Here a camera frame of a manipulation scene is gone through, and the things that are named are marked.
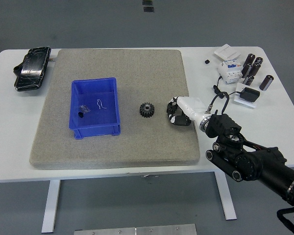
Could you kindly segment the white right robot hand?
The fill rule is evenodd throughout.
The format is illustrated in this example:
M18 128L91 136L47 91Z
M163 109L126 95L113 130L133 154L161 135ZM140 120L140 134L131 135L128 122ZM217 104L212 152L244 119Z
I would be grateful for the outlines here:
M202 131L211 116L199 98L189 96L173 97L167 105L167 114L173 125L189 126L193 121Z

